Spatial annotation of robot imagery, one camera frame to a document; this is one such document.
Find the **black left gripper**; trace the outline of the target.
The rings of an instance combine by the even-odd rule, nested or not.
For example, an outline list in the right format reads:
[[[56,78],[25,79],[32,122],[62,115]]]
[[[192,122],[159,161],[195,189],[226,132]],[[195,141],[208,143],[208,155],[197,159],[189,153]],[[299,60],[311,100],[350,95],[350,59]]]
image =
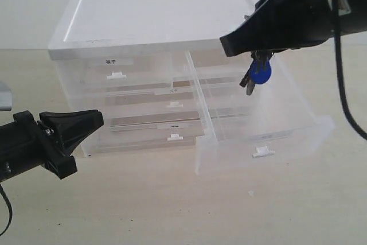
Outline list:
[[[17,170],[30,170],[43,166],[64,179],[77,172],[73,153],[85,139],[104,125],[99,110],[77,112],[42,112],[34,120],[29,111],[13,115],[17,135],[13,163]]]

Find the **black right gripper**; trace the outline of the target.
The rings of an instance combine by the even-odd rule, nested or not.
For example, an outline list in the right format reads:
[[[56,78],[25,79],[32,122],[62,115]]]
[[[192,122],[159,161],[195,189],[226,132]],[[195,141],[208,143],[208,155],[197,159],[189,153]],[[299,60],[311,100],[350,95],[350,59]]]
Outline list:
[[[259,0],[239,27],[220,37],[228,57],[316,46],[332,37],[327,0]]]

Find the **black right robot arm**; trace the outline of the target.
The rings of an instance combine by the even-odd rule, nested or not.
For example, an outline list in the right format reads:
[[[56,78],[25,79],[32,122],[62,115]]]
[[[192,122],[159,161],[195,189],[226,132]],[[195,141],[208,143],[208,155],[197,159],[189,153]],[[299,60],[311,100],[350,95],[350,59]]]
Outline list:
[[[366,0],[338,0],[341,35],[366,31]],[[237,29],[220,38],[228,57],[256,50],[282,52],[333,37],[332,0],[259,0]]]

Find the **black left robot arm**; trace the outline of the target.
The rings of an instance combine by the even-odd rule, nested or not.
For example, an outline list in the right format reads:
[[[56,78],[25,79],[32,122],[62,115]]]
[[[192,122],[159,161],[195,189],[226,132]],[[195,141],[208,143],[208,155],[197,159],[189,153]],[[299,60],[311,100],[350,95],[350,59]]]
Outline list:
[[[76,173],[73,151],[104,125],[98,110],[42,112],[39,117],[23,111],[1,126],[2,182],[38,166],[61,180]]]

